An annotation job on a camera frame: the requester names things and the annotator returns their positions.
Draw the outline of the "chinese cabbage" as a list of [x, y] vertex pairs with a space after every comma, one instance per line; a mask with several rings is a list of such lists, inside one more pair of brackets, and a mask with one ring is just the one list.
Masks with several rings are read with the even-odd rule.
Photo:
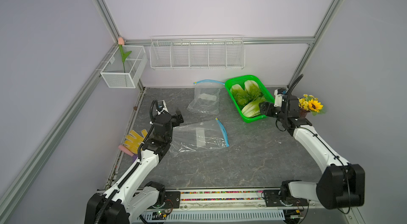
[[244, 82], [245, 91], [250, 96], [250, 99], [254, 101], [258, 97], [262, 97], [263, 93], [259, 85], [253, 80], [247, 80]]
[[251, 102], [250, 95], [239, 84], [233, 85], [230, 91], [240, 109], [243, 109]]
[[267, 99], [264, 96], [256, 98], [254, 101], [243, 107], [241, 110], [242, 115], [246, 118], [253, 118], [260, 115], [259, 105], [266, 101]]

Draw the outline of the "clear zip-top bag blue seal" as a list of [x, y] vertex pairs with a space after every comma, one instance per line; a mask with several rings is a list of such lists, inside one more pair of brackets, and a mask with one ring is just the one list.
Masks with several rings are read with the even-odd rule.
[[187, 110], [192, 113], [218, 114], [220, 91], [224, 85], [224, 82], [209, 79], [194, 82], [194, 99]]

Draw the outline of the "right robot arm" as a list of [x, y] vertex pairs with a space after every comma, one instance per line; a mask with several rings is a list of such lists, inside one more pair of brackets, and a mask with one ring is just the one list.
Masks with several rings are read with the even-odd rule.
[[299, 75], [287, 89], [277, 89], [274, 103], [260, 103], [260, 114], [282, 124], [283, 130], [314, 159], [322, 176], [317, 183], [283, 181], [278, 197], [282, 202], [288, 199], [315, 201], [329, 210], [361, 207], [365, 203], [365, 171], [341, 157], [319, 136], [312, 123], [300, 116], [300, 102], [293, 90], [302, 77]]

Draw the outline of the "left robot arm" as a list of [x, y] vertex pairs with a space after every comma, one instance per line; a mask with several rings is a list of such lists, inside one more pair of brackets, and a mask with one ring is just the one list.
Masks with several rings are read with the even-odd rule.
[[179, 109], [170, 114], [165, 101], [154, 99], [149, 109], [151, 128], [137, 150], [137, 159], [125, 174], [105, 193], [94, 194], [85, 212], [86, 224], [132, 224], [136, 220], [146, 223], [143, 217], [150, 207], [165, 204], [165, 186], [147, 183], [141, 192], [140, 185], [168, 152], [173, 129], [184, 122]]

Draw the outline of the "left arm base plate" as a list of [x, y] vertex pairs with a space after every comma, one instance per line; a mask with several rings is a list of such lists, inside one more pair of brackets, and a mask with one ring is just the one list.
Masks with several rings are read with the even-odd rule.
[[148, 209], [179, 209], [181, 203], [180, 191], [166, 191], [165, 195], [160, 195], [156, 204]]

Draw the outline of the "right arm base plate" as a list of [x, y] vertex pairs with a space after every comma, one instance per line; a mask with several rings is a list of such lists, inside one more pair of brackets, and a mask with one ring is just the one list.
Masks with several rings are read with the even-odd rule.
[[283, 198], [280, 190], [263, 190], [261, 197], [265, 201], [267, 207], [308, 207], [309, 202], [305, 199], [294, 197]]

